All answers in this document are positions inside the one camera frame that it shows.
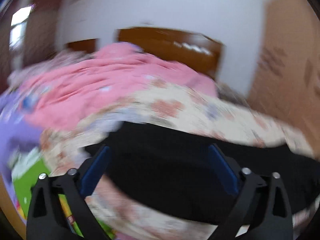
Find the black pants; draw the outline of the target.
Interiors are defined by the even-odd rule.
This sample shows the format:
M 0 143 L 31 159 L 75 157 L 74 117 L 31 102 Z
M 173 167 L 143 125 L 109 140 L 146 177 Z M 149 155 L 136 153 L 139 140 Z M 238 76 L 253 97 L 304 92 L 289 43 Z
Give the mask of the black pants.
M 235 198 L 224 191 L 213 170 L 212 145 L 255 174 L 278 172 L 294 214 L 319 196 L 319 162 L 294 154 L 286 144 L 258 148 L 125 122 L 85 150 L 94 155 L 109 147 L 106 175 L 130 198 L 174 217 L 217 225 L 227 218 Z

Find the floral cream bedspread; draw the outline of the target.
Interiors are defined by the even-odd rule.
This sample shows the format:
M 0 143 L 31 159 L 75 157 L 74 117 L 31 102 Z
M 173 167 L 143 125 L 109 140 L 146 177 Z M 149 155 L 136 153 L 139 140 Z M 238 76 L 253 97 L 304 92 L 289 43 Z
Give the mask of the floral cream bedspread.
M 52 176 L 79 167 L 87 158 L 84 147 L 101 142 L 122 121 L 142 121 L 258 147 L 285 142 L 296 154 L 314 156 L 303 133 L 284 122 L 157 80 L 84 118 L 72 131 L 45 130 L 42 156 Z M 136 239 L 205 239 L 215 230 L 213 225 L 178 219 L 138 204 L 106 177 L 86 201 L 97 219 Z

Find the purple blanket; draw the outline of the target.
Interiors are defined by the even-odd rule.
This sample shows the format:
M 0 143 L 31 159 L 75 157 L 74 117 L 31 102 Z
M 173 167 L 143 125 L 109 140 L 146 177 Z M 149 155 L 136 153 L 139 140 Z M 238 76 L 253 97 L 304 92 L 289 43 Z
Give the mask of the purple blanket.
M 40 145 L 42 129 L 29 124 L 16 103 L 18 93 L 1 94 L 1 172 L 7 172 L 7 162 L 13 152 L 29 152 Z

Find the light wooden wardrobe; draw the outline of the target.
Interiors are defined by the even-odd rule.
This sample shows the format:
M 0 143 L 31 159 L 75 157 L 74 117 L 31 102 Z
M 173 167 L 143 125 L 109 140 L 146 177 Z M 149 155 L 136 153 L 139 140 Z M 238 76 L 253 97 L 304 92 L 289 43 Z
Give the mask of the light wooden wardrobe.
M 319 19 L 307 0 L 268 0 L 249 105 L 305 135 L 319 156 Z

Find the pink quilt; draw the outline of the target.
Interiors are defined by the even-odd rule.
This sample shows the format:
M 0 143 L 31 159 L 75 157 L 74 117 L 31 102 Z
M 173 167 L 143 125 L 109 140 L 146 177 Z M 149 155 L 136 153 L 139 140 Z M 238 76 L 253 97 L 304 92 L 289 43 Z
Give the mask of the pink quilt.
M 81 119 L 157 80 L 217 96 L 210 77 L 118 42 L 88 60 L 25 80 L 20 87 L 20 110 L 33 125 L 70 131 Z

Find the brown wooden headboard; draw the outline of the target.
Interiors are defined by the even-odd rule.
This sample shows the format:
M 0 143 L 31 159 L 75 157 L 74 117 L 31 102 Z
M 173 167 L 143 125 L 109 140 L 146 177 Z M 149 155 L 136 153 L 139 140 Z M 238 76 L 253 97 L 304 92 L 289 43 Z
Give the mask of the brown wooden headboard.
M 166 61 L 178 61 L 216 79 L 223 44 L 206 35 L 168 28 L 131 27 L 117 30 L 118 42 L 129 42 Z

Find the window with bright light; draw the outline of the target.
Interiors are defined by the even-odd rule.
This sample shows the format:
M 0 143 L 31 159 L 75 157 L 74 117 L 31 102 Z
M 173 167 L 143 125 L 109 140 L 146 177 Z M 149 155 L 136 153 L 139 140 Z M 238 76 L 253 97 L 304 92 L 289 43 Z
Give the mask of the window with bright light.
M 9 49 L 11 51 L 19 50 L 23 44 L 27 21 L 33 6 L 22 7 L 17 10 L 11 18 Z

